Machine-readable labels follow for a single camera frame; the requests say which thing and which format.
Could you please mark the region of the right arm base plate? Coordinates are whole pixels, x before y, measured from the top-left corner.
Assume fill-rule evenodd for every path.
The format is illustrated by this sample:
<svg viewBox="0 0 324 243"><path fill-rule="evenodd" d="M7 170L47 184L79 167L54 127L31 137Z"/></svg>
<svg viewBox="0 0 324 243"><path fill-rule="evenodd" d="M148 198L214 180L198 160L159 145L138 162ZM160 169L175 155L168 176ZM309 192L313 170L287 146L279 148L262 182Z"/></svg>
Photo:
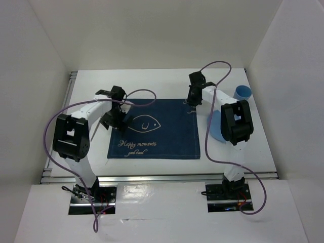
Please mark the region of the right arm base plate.
<svg viewBox="0 0 324 243"><path fill-rule="evenodd" d="M243 211L254 210L250 188L247 183L230 194L225 193L221 184L206 184L201 195L207 199L209 213L234 212L239 211L240 207L242 207Z"/></svg>

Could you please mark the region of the silver spoon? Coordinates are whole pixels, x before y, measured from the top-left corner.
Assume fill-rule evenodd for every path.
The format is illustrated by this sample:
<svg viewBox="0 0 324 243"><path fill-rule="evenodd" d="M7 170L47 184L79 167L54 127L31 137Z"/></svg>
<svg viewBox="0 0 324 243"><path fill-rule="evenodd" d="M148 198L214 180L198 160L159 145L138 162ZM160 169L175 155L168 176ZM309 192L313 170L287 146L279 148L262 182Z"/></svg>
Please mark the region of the silver spoon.
<svg viewBox="0 0 324 243"><path fill-rule="evenodd" d="M95 137L95 135L96 135L96 133L98 131L99 126L100 126L100 122L98 121L97 124L96 124L96 126L95 126L95 129L94 129L94 131L92 133L92 136L90 138L90 142L94 139L94 137Z"/></svg>

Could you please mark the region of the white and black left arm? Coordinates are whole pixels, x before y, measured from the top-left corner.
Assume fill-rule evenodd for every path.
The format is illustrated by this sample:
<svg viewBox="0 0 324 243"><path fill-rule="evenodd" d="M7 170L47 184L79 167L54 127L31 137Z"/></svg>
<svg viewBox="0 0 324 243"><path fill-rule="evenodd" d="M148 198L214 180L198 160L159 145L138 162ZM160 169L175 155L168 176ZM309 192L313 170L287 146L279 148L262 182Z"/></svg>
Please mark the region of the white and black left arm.
<svg viewBox="0 0 324 243"><path fill-rule="evenodd" d="M90 129L98 120L105 129L111 127L123 134L133 119L125 119L127 113L120 104L125 95L119 86L113 86L111 91L99 90L94 102L72 114L60 114L56 118L53 150L65 159L71 171L78 174L75 177L76 187L89 202L99 200L102 193L88 159Z"/></svg>

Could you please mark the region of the light blue plate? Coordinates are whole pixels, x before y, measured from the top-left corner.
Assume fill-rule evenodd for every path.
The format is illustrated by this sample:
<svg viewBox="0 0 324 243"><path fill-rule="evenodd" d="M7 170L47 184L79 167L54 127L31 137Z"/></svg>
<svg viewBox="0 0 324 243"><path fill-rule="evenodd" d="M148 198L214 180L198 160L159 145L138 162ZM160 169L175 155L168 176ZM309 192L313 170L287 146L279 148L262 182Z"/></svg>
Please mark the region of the light blue plate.
<svg viewBox="0 0 324 243"><path fill-rule="evenodd" d="M217 141L221 143L226 143L226 140L221 134L221 112L219 110L214 110L212 114L209 134Z"/></svg>

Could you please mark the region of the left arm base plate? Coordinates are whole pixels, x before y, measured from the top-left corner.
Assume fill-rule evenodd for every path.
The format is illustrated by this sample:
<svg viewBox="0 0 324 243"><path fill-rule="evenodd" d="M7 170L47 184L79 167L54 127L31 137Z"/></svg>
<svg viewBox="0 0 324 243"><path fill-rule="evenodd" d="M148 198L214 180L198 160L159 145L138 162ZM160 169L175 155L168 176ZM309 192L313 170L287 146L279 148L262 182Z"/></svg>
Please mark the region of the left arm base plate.
<svg viewBox="0 0 324 243"><path fill-rule="evenodd" d="M69 189L66 186L61 187L62 190L71 194L69 204L69 215L90 215L92 214L91 201L93 202L96 213L104 215L113 215L116 210L116 186L108 186L99 188L99 195L97 198L92 195L88 197L85 192L77 190L74 186Z"/></svg>

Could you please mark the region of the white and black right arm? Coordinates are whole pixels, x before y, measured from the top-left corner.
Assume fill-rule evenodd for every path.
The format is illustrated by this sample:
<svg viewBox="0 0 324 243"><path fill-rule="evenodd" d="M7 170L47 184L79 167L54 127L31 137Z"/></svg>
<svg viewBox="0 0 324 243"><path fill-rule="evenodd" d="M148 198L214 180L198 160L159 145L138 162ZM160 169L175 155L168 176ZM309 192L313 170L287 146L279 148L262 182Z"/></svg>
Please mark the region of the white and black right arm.
<svg viewBox="0 0 324 243"><path fill-rule="evenodd" d="M216 84L207 82L200 71L191 73L189 80L189 105L201 105L203 100L217 105L220 133L230 147L230 159L225 163L221 193L227 199L235 199L245 184L244 148L254 131L249 103L218 90Z"/></svg>

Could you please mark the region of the navy blue fish placemat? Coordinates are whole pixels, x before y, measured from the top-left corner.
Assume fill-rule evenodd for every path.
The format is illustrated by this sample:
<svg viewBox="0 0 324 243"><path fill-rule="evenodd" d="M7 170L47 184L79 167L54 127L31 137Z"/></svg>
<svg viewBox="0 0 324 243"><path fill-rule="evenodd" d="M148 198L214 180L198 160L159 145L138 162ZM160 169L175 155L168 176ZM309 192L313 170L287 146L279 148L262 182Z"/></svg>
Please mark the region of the navy blue fish placemat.
<svg viewBox="0 0 324 243"><path fill-rule="evenodd" d="M111 132L108 158L200 159L196 109L185 99L130 99L124 133Z"/></svg>

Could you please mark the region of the light blue cup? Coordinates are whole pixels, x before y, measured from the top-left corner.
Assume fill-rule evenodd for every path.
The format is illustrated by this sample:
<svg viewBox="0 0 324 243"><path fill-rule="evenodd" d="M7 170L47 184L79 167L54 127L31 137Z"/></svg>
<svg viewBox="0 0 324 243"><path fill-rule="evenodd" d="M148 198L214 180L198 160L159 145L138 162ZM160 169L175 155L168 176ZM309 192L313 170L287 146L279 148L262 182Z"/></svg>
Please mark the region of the light blue cup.
<svg viewBox="0 0 324 243"><path fill-rule="evenodd" d="M250 87L245 86L245 85L240 85L237 86L234 94L233 94L233 98L236 100L248 100L252 95L252 90L250 89Z"/></svg>

